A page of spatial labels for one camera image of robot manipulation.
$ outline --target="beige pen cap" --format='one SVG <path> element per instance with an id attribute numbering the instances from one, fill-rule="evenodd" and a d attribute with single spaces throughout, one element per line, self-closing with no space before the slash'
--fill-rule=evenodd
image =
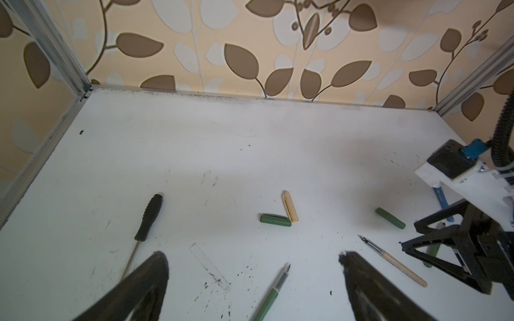
<path id="1" fill-rule="evenodd" d="M 291 194 L 288 191 L 282 194 L 282 201 L 284 202 L 287 216 L 289 216 L 291 222 L 298 222 L 298 214 L 296 214 L 295 205 L 292 203 Z"/>

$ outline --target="white table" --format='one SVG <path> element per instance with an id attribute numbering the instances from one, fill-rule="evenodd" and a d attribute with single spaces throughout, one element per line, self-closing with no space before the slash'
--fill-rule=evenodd
<path id="1" fill-rule="evenodd" d="M 440 321 L 511 320 L 503 286 L 480 294 L 398 244 L 439 210 L 414 170 L 450 138 L 458 139 L 433 112 L 96 90 L 0 231 L 0 311 L 5 320 L 80 314 L 117 284 L 142 213 L 163 192 L 133 264 L 166 254 L 161 320 L 248 320 L 287 262 L 267 320 L 351 320 L 341 251 L 357 251 Z M 260 223 L 259 213 L 285 215 L 282 190 L 300 221 Z M 377 206 L 407 227 L 377 216 Z M 194 243 L 228 290 L 191 253 Z"/>

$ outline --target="beige fountain pen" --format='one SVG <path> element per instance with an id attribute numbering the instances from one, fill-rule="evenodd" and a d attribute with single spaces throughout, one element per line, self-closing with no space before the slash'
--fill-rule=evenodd
<path id="1" fill-rule="evenodd" d="M 373 242 L 371 242 L 370 240 L 368 240 L 367 238 L 365 238 L 362 235 L 359 235 L 359 237 L 373 251 L 377 252 L 378 255 L 380 255 L 382 258 L 384 258 L 384 260 L 386 260 L 387 262 L 389 262 L 392 265 L 394 265 L 394 267 L 399 269 L 406 276 L 408 276 L 409 278 L 413 279 L 416 283 L 418 283 L 419 285 L 421 285 L 424 288 L 426 288 L 428 286 L 428 283 L 425 280 L 423 280 L 422 278 L 420 278 L 419 275 L 417 275 L 416 273 L 412 272 L 408 267 L 404 266 L 402 263 L 400 263 L 400 261 L 398 261 L 397 259 L 392 257 L 389 253 L 387 253 L 386 251 L 381 249 L 378 245 L 374 244 Z"/>

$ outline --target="green fountain pen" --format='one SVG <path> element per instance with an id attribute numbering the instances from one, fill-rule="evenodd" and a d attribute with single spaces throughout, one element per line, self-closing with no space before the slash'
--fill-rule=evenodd
<path id="1" fill-rule="evenodd" d="M 262 302 L 259 310 L 257 311 L 257 314 L 255 315 L 255 317 L 253 317 L 253 321 L 264 320 L 264 317 L 266 316 L 266 313 L 268 313 L 269 308 L 271 308 L 273 302 L 275 302 L 275 299 L 277 298 L 277 296 L 279 296 L 280 289 L 286 282 L 290 268 L 291 264 L 289 264 L 286 268 L 282 270 L 282 273 L 280 274 L 275 284 L 271 287 L 271 290 L 266 296 L 266 299 L 264 299 L 264 302 Z"/>

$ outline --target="black screwdriver handle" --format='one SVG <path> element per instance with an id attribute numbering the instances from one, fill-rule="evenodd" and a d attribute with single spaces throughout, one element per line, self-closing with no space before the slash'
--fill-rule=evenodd
<path id="1" fill-rule="evenodd" d="M 146 210 L 144 210 L 143 222 L 141 222 L 141 226 L 137 231 L 134 239 L 136 241 L 143 242 L 146 240 L 148 236 L 148 232 L 150 231 L 150 227 L 152 226 L 157 214 L 159 214 L 160 207 L 162 205 L 162 196 L 159 194 L 155 194 L 154 197 L 150 200 L 150 203 L 146 206 Z"/>

